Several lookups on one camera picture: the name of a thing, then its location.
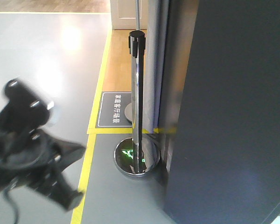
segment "gray floor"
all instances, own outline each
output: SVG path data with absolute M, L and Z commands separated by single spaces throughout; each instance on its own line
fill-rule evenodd
M 15 77 L 50 96 L 58 121 L 45 126 L 52 135 L 87 143 L 87 126 L 110 16 L 107 14 L 0 14 L 0 110 L 6 104 L 4 84 Z M 64 174 L 78 185 L 82 160 Z M 27 188 L 12 196 L 20 206 L 20 224 L 69 224 L 55 203 Z M 13 213 L 0 194 L 0 224 L 13 223 Z
M 114 149 L 127 137 L 97 135 L 82 224 L 174 224 L 162 210 L 165 189 L 159 170 L 133 179 L 115 167 Z

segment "black cable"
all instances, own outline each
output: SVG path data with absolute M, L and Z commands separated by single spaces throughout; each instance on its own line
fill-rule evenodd
M 14 224 L 18 224 L 19 223 L 19 216 L 20 216 L 19 207 L 18 207 L 18 205 L 15 203 L 15 201 L 9 195 L 9 191 L 14 187 L 14 185 L 15 185 L 15 183 L 11 182 L 3 190 L 3 197 L 10 204 L 12 209 L 14 210 Z

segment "wooden floor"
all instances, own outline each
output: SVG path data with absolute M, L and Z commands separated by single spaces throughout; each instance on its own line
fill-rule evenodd
M 128 37 L 131 30 L 113 30 L 102 91 L 131 91 L 131 55 Z
M 0 0 L 0 12 L 109 13 L 110 0 Z

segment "metal pole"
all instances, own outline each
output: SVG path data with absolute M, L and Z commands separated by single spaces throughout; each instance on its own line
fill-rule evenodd
M 143 117 L 143 67 L 145 34 L 135 30 L 130 33 L 132 61 L 132 129 L 133 129 L 133 164 L 135 173 L 142 168 L 142 117 Z
M 139 0 L 136 0 L 136 26 L 137 26 L 137 30 L 140 30 Z
M 142 135 L 143 118 L 143 70 L 145 34 L 140 31 L 139 0 L 136 0 L 137 30 L 129 35 L 129 48 L 132 61 L 132 137 L 122 140 L 115 148 L 114 160 L 118 169 L 129 176 L 144 176 L 152 170 L 160 160 L 160 151 L 155 144 Z

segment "black floor sign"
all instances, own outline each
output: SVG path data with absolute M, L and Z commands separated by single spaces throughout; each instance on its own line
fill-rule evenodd
M 131 92 L 103 92 L 97 127 L 131 127 L 125 108 L 131 102 Z

